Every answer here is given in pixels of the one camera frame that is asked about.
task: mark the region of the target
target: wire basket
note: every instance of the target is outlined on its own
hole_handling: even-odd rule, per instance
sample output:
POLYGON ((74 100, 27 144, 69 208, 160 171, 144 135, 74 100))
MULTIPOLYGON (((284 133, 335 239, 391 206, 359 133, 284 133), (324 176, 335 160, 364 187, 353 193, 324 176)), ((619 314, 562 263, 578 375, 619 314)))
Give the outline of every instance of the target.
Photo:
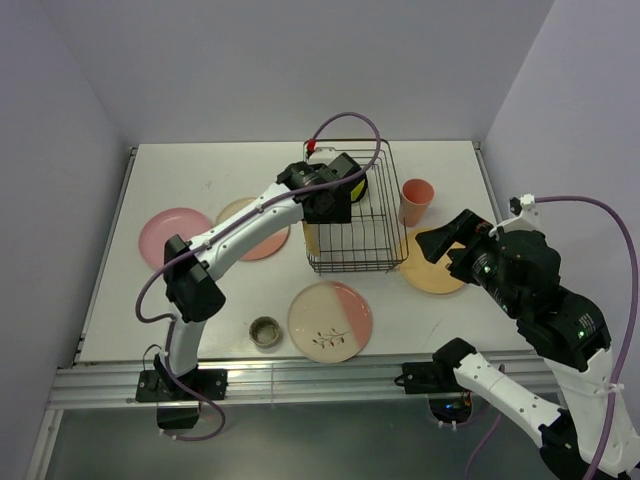
MULTIPOLYGON (((311 163, 349 154, 361 166, 375 150, 371 139, 318 140, 311 163)), ((303 156, 306 144, 303 145, 303 156)), ((305 224, 307 259, 317 273, 390 271, 407 259, 407 229, 398 221, 400 187, 391 146, 386 140, 367 171, 369 188, 351 206, 351 223, 305 224)))

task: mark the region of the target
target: white wall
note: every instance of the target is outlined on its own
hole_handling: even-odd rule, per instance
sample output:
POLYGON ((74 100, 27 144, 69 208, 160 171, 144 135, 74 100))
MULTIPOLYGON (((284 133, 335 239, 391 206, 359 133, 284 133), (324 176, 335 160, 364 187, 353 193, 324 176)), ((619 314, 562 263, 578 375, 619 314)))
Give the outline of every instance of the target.
MULTIPOLYGON (((640 248, 640 2, 556 0, 485 142, 498 197, 579 194, 611 204, 640 248)), ((630 268, 596 207, 541 206, 564 282, 602 308, 620 345, 630 268)), ((640 427, 640 342, 623 374, 640 427)))
POLYGON ((552 0, 42 3, 131 141, 192 142, 482 139, 552 0))
POLYGON ((0 477, 23 478, 82 327, 125 165, 35 0, 0 3, 0 477))

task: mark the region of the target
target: plate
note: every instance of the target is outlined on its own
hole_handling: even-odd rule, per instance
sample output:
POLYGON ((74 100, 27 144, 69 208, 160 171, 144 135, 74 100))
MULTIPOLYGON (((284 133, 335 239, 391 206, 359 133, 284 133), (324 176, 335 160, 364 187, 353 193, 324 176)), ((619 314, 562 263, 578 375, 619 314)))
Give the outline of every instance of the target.
MULTIPOLYGON (((452 293, 462 288, 464 283, 453 278, 449 274, 446 266, 451 262, 445 254, 436 263, 427 262, 420 250, 420 246, 416 241, 416 235, 422 232, 428 232, 430 228, 418 228, 407 235, 409 243, 409 256, 400 264, 400 273, 407 281, 423 292, 446 294, 452 293)), ((459 243, 454 243, 451 248, 463 248, 459 243)))
POLYGON ((158 270, 164 265, 164 244, 174 235, 183 240, 200 235, 213 227, 211 220, 192 208, 171 208, 158 213, 140 232, 138 249, 147 265, 158 270))
MULTIPOLYGON (((230 203, 222 209, 222 212, 220 212, 220 215, 218 215, 218 218, 216 218, 216 225, 221 224, 232 215, 235 215, 254 200, 255 198, 241 198, 239 200, 236 200, 235 202, 230 203)), ((253 249, 249 250, 243 255, 240 260, 252 261, 269 257, 282 248, 288 237, 289 227, 283 228, 282 230, 271 235, 260 245, 257 245, 253 249)))
POLYGON ((316 283, 298 293, 287 323, 298 350, 321 363, 343 362, 356 355, 373 328, 367 301, 339 282, 316 283))

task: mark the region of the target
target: white table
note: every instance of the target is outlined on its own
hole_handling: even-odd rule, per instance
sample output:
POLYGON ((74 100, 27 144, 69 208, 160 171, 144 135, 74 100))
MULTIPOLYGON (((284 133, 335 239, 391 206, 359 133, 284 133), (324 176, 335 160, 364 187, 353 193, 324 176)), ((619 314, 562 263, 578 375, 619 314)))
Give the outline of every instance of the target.
MULTIPOLYGON (((435 186, 436 198, 421 226, 447 223, 464 208, 495 221, 471 142, 391 142, 391 148, 401 183, 421 177, 435 186)), ((139 361, 150 344, 164 342, 167 323, 143 325, 133 310, 140 287, 152 274, 138 252, 140 230, 151 217, 182 206, 214 220, 231 201, 262 193, 301 154, 297 142, 141 145, 87 317, 79 360, 139 361)), ((374 327, 361 355, 433 353, 456 336, 485 351, 531 350, 514 322, 480 288, 465 286, 435 296, 416 290, 398 272, 319 277, 307 263, 302 227, 295 225, 277 254, 239 262, 219 282, 227 303, 207 323, 200 358, 300 357, 286 332, 278 347, 258 351, 249 339, 249 325, 269 315, 286 330, 295 295, 321 280, 346 283, 369 302, 374 327)), ((162 281, 152 287, 143 308, 147 315, 167 310, 162 281)))

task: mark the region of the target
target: plastic cup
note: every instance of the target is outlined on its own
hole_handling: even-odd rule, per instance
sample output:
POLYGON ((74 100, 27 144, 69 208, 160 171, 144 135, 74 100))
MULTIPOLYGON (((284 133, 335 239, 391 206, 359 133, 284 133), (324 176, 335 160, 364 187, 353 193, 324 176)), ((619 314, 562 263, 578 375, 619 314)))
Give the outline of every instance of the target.
POLYGON ((406 227, 415 227, 427 207, 433 201, 436 191, 433 186, 421 178, 407 180, 402 186, 398 219, 406 227))

